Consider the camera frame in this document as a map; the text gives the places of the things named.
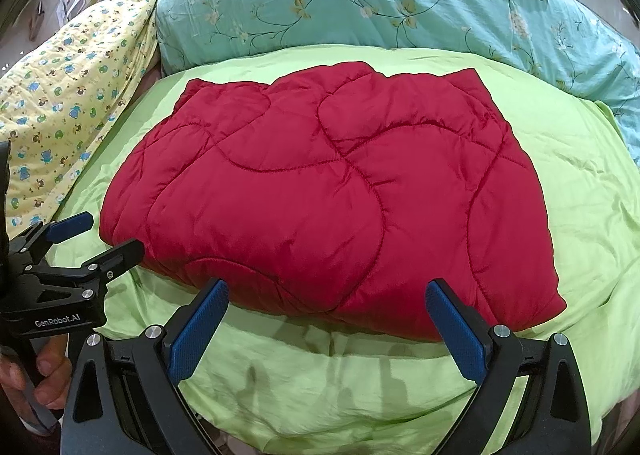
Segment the wrinkled fabric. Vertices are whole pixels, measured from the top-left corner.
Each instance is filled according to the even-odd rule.
[[[113,178],[100,236],[184,283],[224,278],[236,304],[400,337],[438,338],[440,276],[514,330],[565,307],[538,177],[473,69],[191,80]]]

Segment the blue gripper pad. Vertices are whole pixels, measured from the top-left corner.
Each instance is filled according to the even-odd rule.
[[[465,379],[480,385],[487,373],[485,349],[462,314],[440,288],[430,281],[425,294],[427,312]]]
[[[165,340],[169,339],[170,344],[166,345],[164,358],[169,380],[174,386],[193,375],[228,305],[226,282],[212,280],[189,305],[180,307],[167,322]],[[171,329],[176,326],[180,330],[170,338]]]
[[[47,229],[47,240],[54,244],[60,244],[80,233],[89,231],[93,226],[94,218],[91,213],[84,211],[78,213],[78,215],[49,225],[49,229]]]

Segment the bed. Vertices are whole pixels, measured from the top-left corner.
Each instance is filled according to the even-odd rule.
[[[99,215],[119,165],[191,78],[273,82],[342,61],[386,75],[475,68],[540,177],[568,303],[521,334],[567,334],[598,440],[602,418],[640,387],[640,60],[630,42],[575,0],[158,0],[156,27],[170,76],[113,122],[58,218]],[[105,248],[96,225],[48,259],[79,265]],[[102,332],[136,336],[193,296],[134,269],[111,283]],[[472,388],[439,343],[235,306],[181,384],[205,419],[273,454],[429,453]]]
[[[229,60],[156,83],[119,120],[60,216],[98,214],[117,168],[170,113],[188,79],[271,82],[312,65],[353,60],[385,74],[445,74],[473,66],[513,125],[541,179],[559,291],[568,302],[558,318],[524,334],[544,338],[563,330],[569,336],[595,441],[601,417],[640,387],[640,179],[604,105],[578,100],[504,64],[447,51],[328,45]],[[104,248],[94,229],[57,248],[50,261],[75,265]],[[148,324],[164,323],[192,297],[190,289],[136,269],[111,284],[103,332],[133,336]],[[431,385],[435,380],[438,385]],[[441,344],[232,307],[196,374],[181,388],[207,420],[266,453],[428,453],[459,414],[472,383],[460,377]],[[506,435],[514,406],[510,402],[490,448]]]

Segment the metal screw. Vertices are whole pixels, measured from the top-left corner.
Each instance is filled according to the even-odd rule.
[[[558,334],[554,334],[554,341],[558,345],[566,345],[569,342],[567,337],[564,334],[562,334],[561,332],[559,332]]]
[[[150,340],[157,338],[162,334],[162,327],[159,325],[152,325],[145,330],[145,336]]]
[[[86,344],[90,347],[95,347],[101,340],[102,338],[99,334],[91,334],[91,336],[86,339]]]
[[[511,334],[511,331],[509,330],[509,327],[507,327],[506,325],[496,325],[494,327],[494,334],[498,338],[508,338],[509,334]]]

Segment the floral pattern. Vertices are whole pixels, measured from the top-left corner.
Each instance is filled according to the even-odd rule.
[[[640,164],[640,58],[576,0],[159,0],[156,21],[169,73],[313,44],[479,54],[606,103]]]
[[[96,4],[0,79],[10,236],[52,218],[129,103],[156,48],[155,5]]]

